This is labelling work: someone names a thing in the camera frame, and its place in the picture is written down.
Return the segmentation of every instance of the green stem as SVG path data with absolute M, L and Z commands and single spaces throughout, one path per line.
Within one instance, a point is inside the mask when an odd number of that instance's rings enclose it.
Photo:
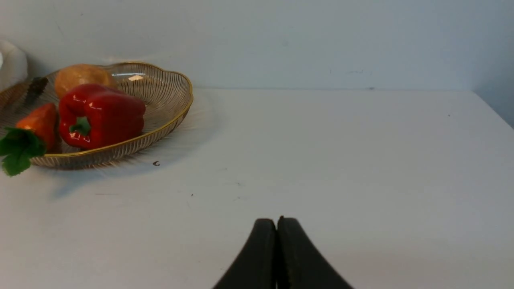
M 91 125 L 87 121 L 87 117 L 77 117 L 77 123 L 69 127 L 69 132 L 78 132 L 79 134 L 86 136 L 91 130 Z

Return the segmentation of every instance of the white table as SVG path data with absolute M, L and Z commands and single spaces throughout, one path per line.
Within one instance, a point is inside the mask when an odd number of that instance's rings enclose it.
M 514 132 L 475 94 L 194 93 L 118 167 L 0 176 L 1 288 L 210 288 L 280 215 L 356 289 L 514 288 Z

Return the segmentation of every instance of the white wall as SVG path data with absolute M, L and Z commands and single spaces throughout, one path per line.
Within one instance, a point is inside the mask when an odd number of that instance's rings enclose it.
M 34 74 L 141 60 L 201 87 L 472 89 L 514 124 L 512 0 L 2 0 L 0 34 Z

